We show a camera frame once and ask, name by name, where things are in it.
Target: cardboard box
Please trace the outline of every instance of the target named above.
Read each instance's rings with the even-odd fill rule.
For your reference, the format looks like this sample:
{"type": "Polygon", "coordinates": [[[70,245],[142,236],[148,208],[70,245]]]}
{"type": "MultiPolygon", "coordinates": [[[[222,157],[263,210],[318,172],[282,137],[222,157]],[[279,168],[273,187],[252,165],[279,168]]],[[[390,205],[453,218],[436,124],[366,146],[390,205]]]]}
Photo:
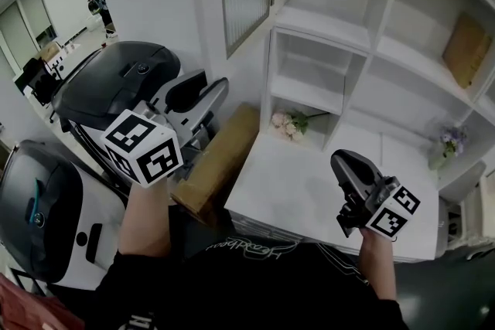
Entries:
{"type": "Polygon", "coordinates": [[[41,58],[45,62],[49,62],[60,51],[59,45],[55,42],[51,42],[42,48],[42,50],[36,54],[36,59],[41,58]]]}
{"type": "Polygon", "coordinates": [[[466,13],[457,20],[443,59],[461,88],[471,85],[492,39],[485,29],[466,13]]]}
{"type": "Polygon", "coordinates": [[[231,188],[258,136],[260,113],[241,104],[171,196],[202,223],[216,226],[231,188]]]}

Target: floor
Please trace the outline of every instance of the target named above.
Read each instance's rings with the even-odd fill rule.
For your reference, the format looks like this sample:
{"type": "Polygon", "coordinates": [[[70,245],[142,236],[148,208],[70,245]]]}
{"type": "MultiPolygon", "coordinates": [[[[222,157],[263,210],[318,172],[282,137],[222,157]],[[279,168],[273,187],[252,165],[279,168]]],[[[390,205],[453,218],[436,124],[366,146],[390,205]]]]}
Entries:
{"type": "Polygon", "coordinates": [[[466,261],[466,250],[435,261],[398,264],[402,314],[411,330],[479,328],[495,310],[495,253],[466,261]]]}

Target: chair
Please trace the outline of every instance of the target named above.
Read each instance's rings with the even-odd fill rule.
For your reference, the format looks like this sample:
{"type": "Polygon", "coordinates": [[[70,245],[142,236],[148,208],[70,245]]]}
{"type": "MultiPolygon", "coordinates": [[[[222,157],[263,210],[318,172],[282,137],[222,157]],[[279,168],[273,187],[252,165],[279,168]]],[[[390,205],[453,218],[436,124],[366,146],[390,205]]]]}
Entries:
{"type": "MultiPolygon", "coordinates": [[[[24,66],[22,76],[18,80],[21,80],[19,83],[16,81],[18,87],[19,84],[25,84],[25,86],[27,85],[32,88],[33,95],[42,106],[50,104],[53,93],[63,82],[62,80],[57,80],[48,72],[45,62],[42,59],[36,60],[34,58],[31,58],[24,66]]],[[[54,114],[55,111],[52,111],[49,116],[49,122],[51,124],[53,124],[52,117],[54,114]]]]}

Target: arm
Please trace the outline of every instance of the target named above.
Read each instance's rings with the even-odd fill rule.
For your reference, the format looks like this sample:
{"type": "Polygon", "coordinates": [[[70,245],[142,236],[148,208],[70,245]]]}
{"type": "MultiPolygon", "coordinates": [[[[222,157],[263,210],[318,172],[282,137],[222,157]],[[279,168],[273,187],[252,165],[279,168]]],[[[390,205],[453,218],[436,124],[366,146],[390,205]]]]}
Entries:
{"type": "Polygon", "coordinates": [[[363,244],[359,253],[359,270],[369,280],[378,298],[396,300],[392,242],[369,229],[361,229],[363,244]]]}
{"type": "Polygon", "coordinates": [[[148,189],[132,185],[119,235],[121,254],[164,257],[170,253],[167,178],[148,189]]]}

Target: white table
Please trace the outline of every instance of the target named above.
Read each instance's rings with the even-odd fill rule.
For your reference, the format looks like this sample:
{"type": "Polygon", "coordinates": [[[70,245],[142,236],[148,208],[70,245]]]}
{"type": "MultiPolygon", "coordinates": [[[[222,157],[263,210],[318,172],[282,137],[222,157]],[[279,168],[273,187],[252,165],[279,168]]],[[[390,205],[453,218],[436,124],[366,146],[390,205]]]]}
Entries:
{"type": "MultiPolygon", "coordinates": [[[[368,157],[384,175],[395,175],[421,201],[417,212],[394,242],[396,261],[433,260],[438,234],[439,195],[424,175],[409,175],[394,163],[400,142],[345,125],[327,152],[314,151],[260,133],[225,205],[234,217],[252,219],[311,240],[357,253],[362,237],[346,238],[336,221],[345,203],[330,165],[338,148],[368,157]]],[[[411,161],[415,151],[411,151],[411,161]]]]}

